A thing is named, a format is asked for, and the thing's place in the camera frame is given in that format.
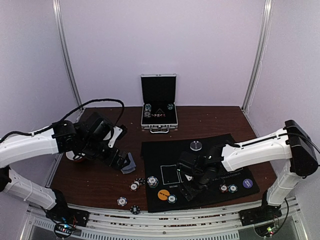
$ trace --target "black poker chip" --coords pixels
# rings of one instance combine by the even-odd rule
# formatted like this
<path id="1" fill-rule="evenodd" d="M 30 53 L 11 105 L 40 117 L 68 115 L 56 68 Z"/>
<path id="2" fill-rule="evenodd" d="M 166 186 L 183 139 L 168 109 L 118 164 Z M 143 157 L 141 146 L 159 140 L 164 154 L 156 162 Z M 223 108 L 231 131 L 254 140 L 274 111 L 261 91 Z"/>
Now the black poker chip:
<path id="1" fill-rule="evenodd" d="M 146 184 L 146 180 L 142 177 L 137 178 L 137 180 L 139 181 L 139 183 L 141 183 L 142 186 Z"/>
<path id="2" fill-rule="evenodd" d="M 131 208 L 130 208 L 130 212 L 134 215 L 137 215 L 140 213 L 140 207 L 139 206 L 136 206 L 136 205 L 133 205 Z"/>

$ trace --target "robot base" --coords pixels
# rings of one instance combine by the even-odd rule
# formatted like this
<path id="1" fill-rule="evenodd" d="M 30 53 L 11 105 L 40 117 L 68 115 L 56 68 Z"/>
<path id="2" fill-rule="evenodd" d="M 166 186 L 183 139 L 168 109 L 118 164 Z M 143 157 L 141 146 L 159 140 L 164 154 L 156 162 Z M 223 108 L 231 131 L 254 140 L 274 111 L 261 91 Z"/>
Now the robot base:
<path id="1" fill-rule="evenodd" d="M 239 212 L 242 226 L 270 221 L 282 216 L 280 206 L 259 206 Z"/>
<path id="2" fill-rule="evenodd" d="M 69 211 L 72 212 L 72 214 L 75 217 L 76 225 L 80 227 L 86 227 L 87 221 L 89 218 L 89 212 L 83 211 L 79 209 L 69 208 Z"/>

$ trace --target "chip stack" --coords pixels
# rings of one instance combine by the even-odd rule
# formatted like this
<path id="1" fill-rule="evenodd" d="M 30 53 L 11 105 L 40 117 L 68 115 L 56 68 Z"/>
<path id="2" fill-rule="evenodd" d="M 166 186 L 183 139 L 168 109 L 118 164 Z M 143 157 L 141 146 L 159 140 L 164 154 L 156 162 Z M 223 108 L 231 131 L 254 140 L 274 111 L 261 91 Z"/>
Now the chip stack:
<path id="1" fill-rule="evenodd" d="M 150 176 L 147 179 L 150 188 L 155 189 L 159 185 L 159 180 L 155 176 Z"/>
<path id="2" fill-rule="evenodd" d="M 174 105 L 172 103 L 169 103 L 167 106 L 168 110 L 174 109 Z"/>
<path id="3" fill-rule="evenodd" d="M 143 116 L 147 119 L 151 118 L 151 104 L 146 104 L 144 106 Z"/>
<path id="4" fill-rule="evenodd" d="M 146 180 L 142 177 L 136 178 L 129 186 L 130 191 L 136 192 L 141 186 L 146 184 Z"/>

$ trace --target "poker chip case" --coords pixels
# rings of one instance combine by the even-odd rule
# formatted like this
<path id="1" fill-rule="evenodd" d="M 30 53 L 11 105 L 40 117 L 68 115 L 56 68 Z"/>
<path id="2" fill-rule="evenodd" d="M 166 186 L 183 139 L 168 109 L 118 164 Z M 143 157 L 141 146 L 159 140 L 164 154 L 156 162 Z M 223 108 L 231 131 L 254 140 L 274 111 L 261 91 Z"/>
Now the poker chip case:
<path id="1" fill-rule="evenodd" d="M 152 134 L 167 134 L 178 128 L 176 74 L 142 74 L 141 127 Z"/>

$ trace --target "case handle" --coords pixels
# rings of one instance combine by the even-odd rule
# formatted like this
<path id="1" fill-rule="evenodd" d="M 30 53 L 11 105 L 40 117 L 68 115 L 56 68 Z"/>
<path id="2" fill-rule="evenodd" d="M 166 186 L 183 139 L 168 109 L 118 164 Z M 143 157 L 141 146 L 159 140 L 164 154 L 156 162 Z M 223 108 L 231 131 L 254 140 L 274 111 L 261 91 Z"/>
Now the case handle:
<path id="1" fill-rule="evenodd" d="M 170 128 L 168 126 L 166 127 L 166 131 L 161 131 L 161 129 L 162 129 L 161 126 L 158 126 L 157 129 L 158 129 L 158 131 L 152 131 L 152 128 L 150 127 L 150 133 L 152 133 L 152 134 L 167 134 L 170 131 Z"/>

